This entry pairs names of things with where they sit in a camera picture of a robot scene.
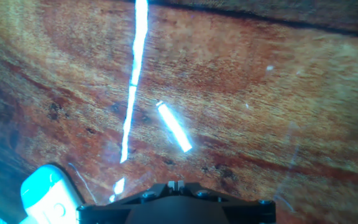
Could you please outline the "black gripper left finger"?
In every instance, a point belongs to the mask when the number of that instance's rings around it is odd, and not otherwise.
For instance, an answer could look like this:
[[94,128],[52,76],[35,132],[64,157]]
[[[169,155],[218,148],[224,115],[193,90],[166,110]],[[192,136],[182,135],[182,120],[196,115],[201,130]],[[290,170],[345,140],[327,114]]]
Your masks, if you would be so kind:
[[76,222],[92,223],[142,223],[162,211],[160,204],[165,197],[173,196],[177,182],[154,184],[149,189],[108,205],[82,205],[76,209]]

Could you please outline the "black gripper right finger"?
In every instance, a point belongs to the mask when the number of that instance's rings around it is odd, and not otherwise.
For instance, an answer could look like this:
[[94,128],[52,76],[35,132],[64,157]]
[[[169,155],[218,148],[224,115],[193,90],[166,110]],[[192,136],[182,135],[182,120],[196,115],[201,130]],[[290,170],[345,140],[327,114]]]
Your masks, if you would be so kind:
[[275,223],[271,199],[246,201],[199,183],[176,183],[176,212],[185,223]]

